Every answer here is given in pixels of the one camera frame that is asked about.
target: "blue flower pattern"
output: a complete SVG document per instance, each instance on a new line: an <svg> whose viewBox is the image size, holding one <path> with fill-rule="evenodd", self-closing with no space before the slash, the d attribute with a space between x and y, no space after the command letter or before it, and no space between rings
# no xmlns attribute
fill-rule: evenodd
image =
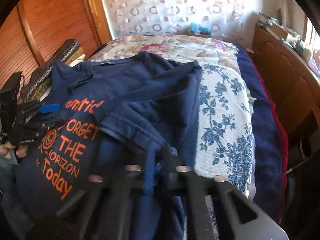
<svg viewBox="0 0 320 240"><path fill-rule="evenodd" d="M204 75L199 92L199 120L206 120L207 125L202 127L203 133L198 135L198 154L213 154L212 165L225 170L229 181L240 192L248 192L252 172L252 127L250 122L240 127L237 125L241 123L236 120L239 110L234 110L230 101L234 101L234 97L243 96L245 87L238 78L232 78L234 75L223 66L204 64L202 68ZM214 82L211 89L208 88L209 82ZM239 105L239 109L250 114L244 103ZM241 135L229 139L228 134L232 130L240 130ZM217 221L213 209L210 209L210 214L216 231Z"/></svg>

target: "wooden cabinet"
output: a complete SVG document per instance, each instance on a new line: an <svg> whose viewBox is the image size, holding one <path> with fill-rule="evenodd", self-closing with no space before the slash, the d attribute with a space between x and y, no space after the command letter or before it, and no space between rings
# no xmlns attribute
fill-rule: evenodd
<svg viewBox="0 0 320 240"><path fill-rule="evenodd" d="M317 127L312 108L320 103L320 81L303 59L265 30L256 27L254 63L262 76L289 140Z"/></svg>

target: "floral bedspread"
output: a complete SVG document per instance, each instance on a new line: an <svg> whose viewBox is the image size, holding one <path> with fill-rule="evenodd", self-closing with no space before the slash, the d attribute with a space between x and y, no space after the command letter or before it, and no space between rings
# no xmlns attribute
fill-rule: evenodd
<svg viewBox="0 0 320 240"><path fill-rule="evenodd" d="M224 175L246 197L252 174L252 125L247 91L236 47L192 36L128 36L112 41L90 60L132 57L139 51L179 62L197 60L203 68L195 170L212 178ZM217 234L210 199L207 204Z"/></svg>

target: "brown patterned cushion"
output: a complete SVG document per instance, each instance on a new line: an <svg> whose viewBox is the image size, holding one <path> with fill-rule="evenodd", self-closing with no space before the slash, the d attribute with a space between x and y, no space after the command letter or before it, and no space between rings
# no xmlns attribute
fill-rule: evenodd
<svg viewBox="0 0 320 240"><path fill-rule="evenodd" d="M46 90L51 86L51 71L57 60L69 65L83 54L80 42L75 39L66 40L53 56L31 74L30 81L21 89L23 102L39 101Z"/></svg>

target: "printed graphic on t-shirt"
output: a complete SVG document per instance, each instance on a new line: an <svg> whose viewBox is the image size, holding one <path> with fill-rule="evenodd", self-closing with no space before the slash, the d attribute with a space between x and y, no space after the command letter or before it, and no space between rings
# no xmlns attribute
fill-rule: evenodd
<svg viewBox="0 0 320 240"><path fill-rule="evenodd" d="M86 114L81 116L81 120L70 118L65 125L48 130L38 146L40 153L45 154L46 157L42 163L36 159L36 167L41 167L41 172L48 183L61 193L61 200L72 191L72 182L81 173L81 156L87 154L86 149L88 150L89 144L94 144L93 140L99 130L96 123L84 120L88 119L88 116L93 114L93 110L100 107L103 102L96 103L95 100L88 100L88 98L68 101L65 105L66 109Z"/></svg>

